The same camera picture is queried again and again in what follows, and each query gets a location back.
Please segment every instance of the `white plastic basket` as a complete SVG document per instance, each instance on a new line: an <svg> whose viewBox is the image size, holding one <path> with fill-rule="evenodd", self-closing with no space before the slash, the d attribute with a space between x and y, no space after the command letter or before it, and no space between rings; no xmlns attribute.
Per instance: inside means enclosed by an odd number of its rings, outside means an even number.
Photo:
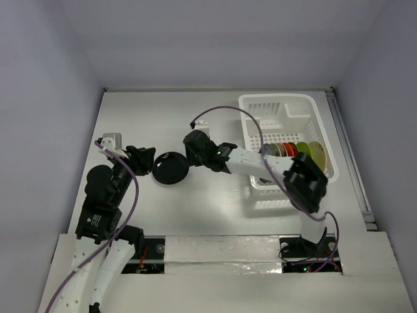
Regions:
<svg viewBox="0 0 417 313"><path fill-rule="evenodd" d="M328 142L317 105L313 98L294 93L268 95L242 95L239 108L252 114L260 124L265 143L274 142L320 142L327 152L324 174L329 183L339 175L333 152ZM240 114L244 134L245 149L258 152L261 148L259 132L255 123L243 113ZM257 177L250 177L257 195L282 195L280 188L272 182L262 183Z"/></svg>

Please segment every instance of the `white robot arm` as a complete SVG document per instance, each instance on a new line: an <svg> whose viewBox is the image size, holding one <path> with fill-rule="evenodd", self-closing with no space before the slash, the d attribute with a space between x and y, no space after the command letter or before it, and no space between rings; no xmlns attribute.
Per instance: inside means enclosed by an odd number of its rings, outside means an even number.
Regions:
<svg viewBox="0 0 417 313"><path fill-rule="evenodd" d="M252 175L272 180L259 153L247 151L232 143L216 145L203 130L193 130L183 141L186 157L191 166L206 166L213 171L229 174ZM127 147L125 151L114 144L113 139L104 138L116 155L123 157L135 175L151 172L155 149L136 149ZM314 161L303 153L295 158L265 156L272 171L284 177L285 187L291 195L290 200L301 203L314 216L300 212L301 237L313 245L318 245L326 235L324 218L319 212L319 204L326 194L327 178ZM87 195L78 226L77 243L74 251L73 269L84 262L100 245L115 233L121 212L118 208L132 177L126 169L109 158L114 164L97 166L87 175ZM109 296L118 276L134 254L143 251L143 230L126 226L112 245L93 258L85 267L78 270L71 281L62 289L54 313L99 313Z"/></svg>
<svg viewBox="0 0 417 313"><path fill-rule="evenodd" d="M207 131L195 129L185 137L183 143L191 166L206 166L213 171L273 180L261 154L247 151L232 143L216 145L207 136ZM291 195L290 200L301 203L307 209L305 213L299 213L301 237L318 244L326 232L324 215L319 211L319 204L326 194L327 177L304 153L299 153L294 158L269 155L265 158L272 171L283 177L283 185Z"/></svg>

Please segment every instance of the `gray wall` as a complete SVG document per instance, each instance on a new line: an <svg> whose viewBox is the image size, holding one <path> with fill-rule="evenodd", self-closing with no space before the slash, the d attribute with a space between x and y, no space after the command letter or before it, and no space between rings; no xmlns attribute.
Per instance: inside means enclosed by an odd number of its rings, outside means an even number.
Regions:
<svg viewBox="0 0 417 313"><path fill-rule="evenodd" d="M417 309L417 1L389 1L337 94L377 224Z"/></svg>
<svg viewBox="0 0 417 313"><path fill-rule="evenodd" d="M106 87L328 87L385 0L61 0Z"/></svg>
<svg viewBox="0 0 417 313"><path fill-rule="evenodd" d="M102 88L58 1L0 2L0 311L36 312Z"/></svg>

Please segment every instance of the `plate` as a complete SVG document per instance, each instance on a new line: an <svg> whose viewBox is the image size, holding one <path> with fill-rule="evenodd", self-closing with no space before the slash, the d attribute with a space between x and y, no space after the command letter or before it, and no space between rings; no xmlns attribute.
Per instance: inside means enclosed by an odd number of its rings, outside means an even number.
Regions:
<svg viewBox="0 0 417 313"><path fill-rule="evenodd" d="M309 146L311 149L311 158L317 164L320 170L324 171L327 165L326 150L319 142L310 142Z"/></svg>

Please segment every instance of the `purple cable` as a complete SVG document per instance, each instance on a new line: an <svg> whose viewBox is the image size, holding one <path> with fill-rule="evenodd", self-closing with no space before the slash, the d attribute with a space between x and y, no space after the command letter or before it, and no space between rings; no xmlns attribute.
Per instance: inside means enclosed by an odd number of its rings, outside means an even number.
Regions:
<svg viewBox="0 0 417 313"><path fill-rule="evenodd" d="M325 220L326 215L330 215L333 219L334 219L334 223L336 225L336 242L333 248L332 253L329 255L329 257L323 261L323 264L315 270L315 272L320 271L326 264L328 264L329 262L331 262L332 256L334 255L334 252L338 249L338 243L339 243L339 224L336 220L336 217L334 216L334 214L330 211L324 212L324 215L322 217L315 217L312 214L310 214L305 208L304 206L297 200L295 199L288 191L287 189L282 185L280 179L278 178L278 176L275 174L274 170L270 167L268 160L265 158L265 150L264 150L264 141L263 141L263 134L262 134L262 130L261 130L261 126L259 125L259 123L256 121L256 119L247 111L241 109L241 108L236 108L234 106L215 106L213 108L207 109L203 112L201 112L199 115L197 115L196 117L194 117L194 119L191 122L191 125L193 123L195 123L196 120L198 120L200 117L202 117L204 114L217 110L217 109L230 109L230 110L236 110L236 111L240 111L243 114L246 114L254 123L256 128L258 129L259 132L259 136L261 137L261 156L263 159L263 162L265 164L266 169L268 170L269 174L272 176L273 180L275 181L275 183L279 186L279 188L282 190L282 192L290 199L291 203L294 205L294 207L303 212L305 215L307 215L308 217L310 217L312 220L316 221L316 222L321 222L323 220ZM316 261L311 261L311 263L315 263L315 262L320 262L320 260L316 260Z"/></svg>
<svg viewBox="0 0 417 313"><path fill-rule="evenodd" d="M99 149L103 149L104 147L102 145L100 145L98 142L94 142L94 144L99 148ZM110 237L110 239L104 243L104 245L102 245L100 248L98 248L94 253L92 253L84 262L82 262L79 266L77 266L78 269L82 269L83 267L85 267L88 263L91 262L91 260L93 260L97 255L99 255L99 253L101 253L104 249L106 249L116 238L117 236L119 236L120 232L122 232L123 228L129 223L130 218L132 217L135 208L136 208L136 204L137 204L137 200L139 199L139 183L137 181L137 178L135 176L135 173L129 168L129 166L121 159L119 158L115 153L113 153L110 150L106 149L106 153L108 153L110 156L112 156L117 162L119 162L124 168L126 168L126 170L129 172L129 174L132 176L133 182L135 183L135 199L133 201L132 204L132 208L128 214L128 216L126 217L126 220L124 220L123 224L120 226L120 228L114 233L113 236ZM66 286L66 284L68 284L68 282L71 280L71 278L76 274L76 271L72 271L65 279L64 281L61 283L61 285L58 287L57 291L53 294L51 301L49 302L48 306L46 307L45 313L49 313L53 303L55 302L55 300L58 298L59 294L62 292L62 290L64 289L64 287Z"/></svg>

